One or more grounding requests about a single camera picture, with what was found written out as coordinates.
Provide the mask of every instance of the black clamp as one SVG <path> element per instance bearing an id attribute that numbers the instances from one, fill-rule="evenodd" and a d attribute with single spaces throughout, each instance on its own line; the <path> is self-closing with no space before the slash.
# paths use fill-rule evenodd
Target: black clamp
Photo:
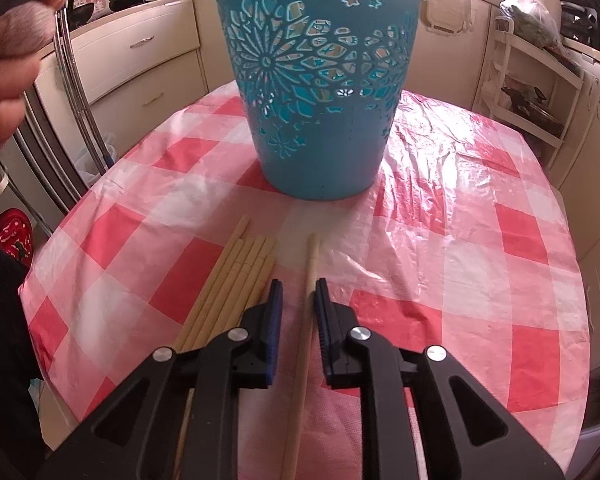
<path id="1" fill-rule="evenodd" d="M 429 480 L 564 480 L 522 425 L 442 346 L 396 348 L 316 284 L 322 365 L 333 389 L 360 388 L 363 480 L 420 478 L 409 388 Z"/>
<path id="2" fill-rule="evenodd" d="M 273 382 L 282 320 L 282 283 L 240 326 L 200 350 L 155 350 L 64 441 L 38 480 L 171 480 L 187 396 L 196 389 L 180 478 L 237 478 L 241 388 Z"/>

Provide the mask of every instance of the red object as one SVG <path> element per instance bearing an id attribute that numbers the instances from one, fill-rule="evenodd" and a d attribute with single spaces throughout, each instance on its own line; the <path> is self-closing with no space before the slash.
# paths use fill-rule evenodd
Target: red object
<path id="1" fill-rule="evenodd" d="M 20 209 L 0 214 L 0 248 L 26 267 L 33 260 L 33 229 L 29 217 Z"/>
<path id="2" fill-rule="evenodd" d="M 285 305 L 273 387 L 240 394 L 241 479 L 280 477 L 311 232 L 335 301 L 393 344 L 445 346 L 566 468 L 587 402 L 586 302 L 567 222 L 522 136 L 403 92 L 375 184 L 306 202 L 266 182 L 241 108 L 232 83 L 176 112 L 36 257 L 20 297 L 45 378 L 76 418 L 173 344 L 247 214 L 249 236 L 277 240 Z M 361 477 L 352 393 L 324 387 L 314 341 L 297 480 Z"/>

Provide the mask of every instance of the wooden stick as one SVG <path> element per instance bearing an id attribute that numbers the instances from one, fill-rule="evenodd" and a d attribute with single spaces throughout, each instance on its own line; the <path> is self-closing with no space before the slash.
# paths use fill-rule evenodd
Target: wooden stick
<path id="1" fill-rule="evenodd" d="M 216 325 L 216 321 L 218 320 L 218 317 L 221 314 L 221 309 L 224 308 L 226 298 L 229 295 L 233 284 L 235 283 L 238 272 L 240 271 L 244 263 L 248 260 L 248 258 L 251 257 L 252 253 L 252 260 L 254 260 L 256 258 L 256 255 L 258 254 L 260 247 L 258 247 L 258 250 L 256 251 L 252 250 L 256 243 L 259 246 L 262 246 L 262 244 L 264 243 L 264 237 L 258 237 L 256 238 L 256 240 L 250 238 L 241 245 L 240 253 L 235 257 L 235 261 L 233 261 L 231 269 L 227 273 L 218 294 L 216 295 L 215 299 L 213 299 L 213 303 L 205 313 L 205 319 L 202 323 L 200 331 L 196 335 L 195 340 L 190 343 L 190 338 L 194 335 L 193 331 L 191 332 L 189 339 L 187 339 L 187 345 L 190 344 L 190 349 L 202 348 L 206 346 L 209 343 L 209 341 L 211 341 L 211 339 L 214 337 L 214 335 L 211 333 L 212 328 Z M 189 427 L 189 418 L 191 416 L 191 407 L 193 404 L 194 395 L 195 390 L 190 390 L 189 395 L 187 396 L 184 417 L 182 419 L 182 425 L 180 427 L 180 434 L 178 436 L 178 446 L 176 447 L 176 459 L 174 462 L 174 475 L 176 477 L 180 475 L 180 463 L 182 461 L 182 453 L 184 452 L 184 444 L 187 438 L 187 428 Z"/>
<path id="2" fill-rule="evenodd" d="M 187 337 L 189 336 L 189 333 L 191 332 L 191 328 L 193 327 L 193 324 L 196 322 L 196 317 L 198 316 L 198 314 L 200 312 L 200 308 L 205 303 L 206 297 L 209 295 L 209 292 L 211 291 L 211 288 L 213 287 L 213 285 L 216 281 L 216 278 L 220 274 L 220 270 L 222 269 L 222 266 L 224 265 L 226 259 L 228 258 L 229 253 L 231 252 L 231 249 L 233 248 L 233 246 L 235 244 L 235 241 L 244 234 L 245 230 L 247 229 L 248 224 L 249 224 L 249 217 L 247 215 L 243 215 L 242 218 L 240 218 L 238 225 L 235 227 L 234 232 L 231 234 L 231 236 L 227 240 L 227 243 L 224 246 L 224 249 L 220 253 L 220 256 L 218 256 L 218 260 L 216 261 L 214 268 L 211 269 L 211 273 L 209 274 L 208 278 L 206 279 L 205 285 L 203 285 L 202 289 L 200 290 L 200 293 L 198 294 L 198 297 L 196 298 L 196 302 L 191 307 L 191 310 L 189 311 L 189 315 L 187 316 L 187 319 L 183 323 L 183 325 L 180 329 L 180 332 L 178 332 L 178 337 L 176 338 L 176 341 L 173 344 L 173 348 L 175 349 L 176 352 L 182 351 L 182 346 L 184 345 L 185 341 L 187 340 Z"/>
<path id="3" fill-rule="evenodd" d="M 209 292 L 208 296 L 206 297 L 205 303 L 203 303 L 202 307 L 200 308 L 200 313 L 196 317 L 196 320 L 193 323 L 193 326 L 191 327 L 191 331 L 189 332 L 189 335 L 187 336 L 187 339 L 186 339 L 184 345 L 182 346 L 183 352 L 188 352 L 190 350 L 193 350 L 193 345 L 194 345 L 196 339 L 198 338 L 200 329 L 202 328 L 202 325 L 204 324 L 205 319 L 208 316 L 208 313 L 211 310 L 212 305 L 214 304 L 214 301 L 218 297 L 218 294 L 220 293 L 220 290 L 222 289 L 222 286 L 224 285 L 224 282 L 226 281 L 226 277 L 228 276 L 229 271 L 234 266 L 234 263 L 235 263 L 236 258 L 238 257 L 238 254 L 240 254 L 240 252 L 242 251 L 243 246 L 244 246 L 244 240 L 236 240 L 235 241 L 234 247 L 232 248 L 231 252 L 229 253 L 228 258 L 224 262 L 224 265 L 222 266 L 222 269 L 220 270 L 220 273 L 218 274 L 218 278 L 216 278 L 216 282 L 214 283 L 214 286 L 211 287 L 211 291 Z"/>
<path id="4" fill-rule="evenodd" d="M 265 237 L 259 236 L 253 243 L 253 247 L 251 247 L 251 251 L 247 256 L 247 259 L 244 261 L 244 263 L 242 264 L 242 268 L 238 272 L 238 276 L 235 279 L 234 286 L 232 286 L 229 295 L 224 301 L 224 305 L 222 306 L 222 310 L 220 311 L 218 320 L 216 321 L 213 330 L 211 331 L 211 336 L 209 337 L 209 340 L 228 330 L 225 329 L 224 326 L 227 324 L 228 319 L 231 317 L 234 311 L 235 303 L 238 300 L 238 296 L 240 295 L 242 289 L 244 288 L 244 284 L 247 281 L 247 278 L 249 277 L 251 269 L 253 268 L 253 264 L 255 263 L 258 255 L 260 254 L 260 250 L 262 249 L 264 241 Z"/>
<path id="5" fill-rule="evenodd" d="M 271 276 L 271 272 L 273 271 L 273 267 L 276 265 L 276 257 L 273 254 L 270 254 L 264 260 L 264 264 L 262 265 L 262 269 L 258 275 L 258 279 L 253 285 L 253 290 L 247 300 L 247 304 L 245 309 L 251 308 L 252 306 L 256 306 L 260 303 L 260 298 L 264 293 L 264 289 L 269 282 L 269 277 Z"/>
<path id="6" fill-rule="evenodd" d="M 225 331 L 238 326 L 238 324 L 240 323 L 240 318 L 242 317 L 242 313 L 244 312 L 244 309 L 247 305 L 249 296 L 253 291 L 253 287 L 256 284 L 256 281 L 258 280 L 260 271 L 262 270 L 264 262 L 267 256 L 269 256 L 270 252 L 273 250 L 275 244 L 276 241 L 273 238 L 267 238 L 264 244 L 262 245 L 260 253 L 255 259 L 253 267 L 251 267 L 249 275 L 247 276 L 247 279 L 244 282 L 244 286 L 242 287 L 242 290 L 240 290 L 240 293 L 238 294 L 238 297 L 235 300 L 234 305 L 232 306 L 229 317 L 226 320 L 226 323 L 224 324 L 223 329 Z"/>
<path id="7" fill-rule="evenodd" d="M 294 480 L 298 467 L 300 451 L 300 434 L 302 432 L 302 409 L 306 398 L 306 384 L 309 374 L 309 358 L 311 356 L 311 339 L 314 332 L 314 294 L 315 282 L 318 279 L 318 252 L 320 240 L 316 234 L 309 237 L 306 286 L 304 289 L 304 307 L 302 308 L 302 324 L 300 344 L 296 359 L 294 391 L 291 397 L 289 425 L 286 431 L 285 455 L 282 465 L 282 480 Z"/>
<path id="8" fill-rule="evenodd" d="M 247 256 L 249 255 L 251 248 L 253 247 L 253 242 L 253 238 L 250 238 L 249 240 L 245 241 L 242 250 L 240 251 L 240 254 L 238 254 L 238 257 L 235 259 L 234 266 L 229 271 L 229 274 L 227 275 L 226 280 L 224 281 L 224 284 L 220 289 L 220 292 L 218 292 L 216 300 L 214 301 L 213 305 L 211 306 L 211 309 L 209 310 L 206 316 L 205 322 L 203 323 L 202 328 L 200 329 L 200 333 L 198 334 L 195 343 L 193 343 L 193 349 L 202 348 L 206 346 L 206 344 L 209 341 L 211 341 L 211 332 L 214 326 L 216 325 L 218 318 L 220 317 L 222 308 L 224 307 L 224 304 L 226 302 L 226 298 L 229 296 L 229 293 L 231 292 L 234 286 L 235 280 L 238 277 L 238 273 L 240 273 L 240 268 L 242 267 L 242 264 L 246 261 Z"/>

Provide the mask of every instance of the hand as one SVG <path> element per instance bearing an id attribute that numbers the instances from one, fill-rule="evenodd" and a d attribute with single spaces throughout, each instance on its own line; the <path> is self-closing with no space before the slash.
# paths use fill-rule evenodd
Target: hand
<path id="1" fill-rule="evenodd" d="M 40 0 L 40 3 L 12 9 L 0 18 L 0 58 L 8 58 L 0 59 L 0 149 L 24 118 L 21 95 L 38 77 L 40 60 L 37 50 L 51 41 L 55 27 L 53 13 L 65 1 Z M 27 12 L 30 10 L 36 13 L 36 19 L 29 19 Z"/>

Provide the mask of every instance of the metal rivet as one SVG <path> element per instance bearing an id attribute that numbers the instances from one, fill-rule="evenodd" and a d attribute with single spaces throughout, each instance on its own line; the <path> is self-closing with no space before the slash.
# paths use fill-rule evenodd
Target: metal rivet
<path id="1" fill-rule="evenodd" d="M 249 337 L 249 332 L 243 328 L 232 328 L 227 336 L 231 341 L 244 341 Z"/>
<path id="2" fill-rule="evenodd" d="M 158 348 L 158 349 L 154 350 L 154 360 L 158 361 L 159 363 L 168 361 L 172 357 L 173 357 L 173 350 L 171 350 L 171 348 L 167 348 L 166 346 L 163 346 L 162 348 Z"/>
<path id="3" fill-rule="evenodd" d="M 357 326 L 351 329 L 351 337 L 356 341 L 366 341 L 371 337 L 371 330 L 364 326 Z"/>
<path id="4" fill-rule="evenodd" d="M 442 346 L 430 346 L 427 348 L 427 357 L 432 361 L 444 361 L 446 359 L 446 350 Z"/>

